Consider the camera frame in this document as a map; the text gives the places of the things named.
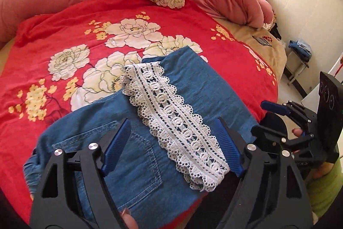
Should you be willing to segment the person's right hand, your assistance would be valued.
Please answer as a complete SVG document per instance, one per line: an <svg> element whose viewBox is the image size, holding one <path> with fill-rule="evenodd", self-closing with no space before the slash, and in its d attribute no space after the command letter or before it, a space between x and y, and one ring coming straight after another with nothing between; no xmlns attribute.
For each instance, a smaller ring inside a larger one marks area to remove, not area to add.
<svg viewBox="0 0 343 229"><path fill-rule="evenodd" d="M297 136L301 137L303 134L303 130L300 128L293 128L292 133ZM312 178L318 179L327 175L334 167L334 163L324 162L320 167L318 167L315 171L312 171Z"/></svg>

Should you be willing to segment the green sleeved right forearm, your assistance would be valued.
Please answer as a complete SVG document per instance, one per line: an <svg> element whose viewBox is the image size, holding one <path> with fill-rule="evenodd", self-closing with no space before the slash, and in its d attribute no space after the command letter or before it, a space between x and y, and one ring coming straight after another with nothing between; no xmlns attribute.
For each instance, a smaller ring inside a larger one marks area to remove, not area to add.
<svg viewBox="0 0 343 229"><path fill-rule="evenodd" d="M342 167L338 159L335 163L324 162L313 174L306 189L312 212L321 218L328 211L342 188Z"/></svg>

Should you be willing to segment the person's left hand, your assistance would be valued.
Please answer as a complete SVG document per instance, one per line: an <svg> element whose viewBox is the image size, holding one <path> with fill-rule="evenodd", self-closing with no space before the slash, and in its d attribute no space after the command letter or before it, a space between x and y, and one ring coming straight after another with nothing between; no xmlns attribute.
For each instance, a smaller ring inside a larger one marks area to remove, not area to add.
<svg viewBox="0 0 343 229"><path fill-rule="evenodd" d="M125 222L128 229L138 229L138 224L131 216L131 212L125 208L120 212L120 216Z"/></svg>

